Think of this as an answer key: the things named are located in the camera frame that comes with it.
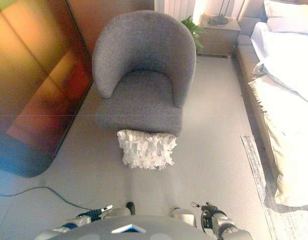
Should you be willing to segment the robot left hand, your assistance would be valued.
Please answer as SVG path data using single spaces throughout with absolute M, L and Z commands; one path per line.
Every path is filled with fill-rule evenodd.
M 80 213 L 77 217 L 86 217 L 87 216 L 87 217 L 90 217 L 92 222 L 94 222 L 94 221 L 101 219 L 102 213 L 109 211 L 112 208 L 113 208 L 113 205 L 109 204 L 109 205 L 107 205 L 106 207 L 103 207 L 103 208 L 92 209 L 92 210 L 89 210 L 87 212 Z

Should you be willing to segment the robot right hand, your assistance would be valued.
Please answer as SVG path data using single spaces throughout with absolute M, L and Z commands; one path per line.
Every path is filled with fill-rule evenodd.
M 202 212 L 207 212 L 210 216 L 213 216 L 219 210 L 215 205 L 211 204 L 210 202 L 206 202 L 205 205 L 191 202 L 191 206 L 193 208 L 199 208 Z

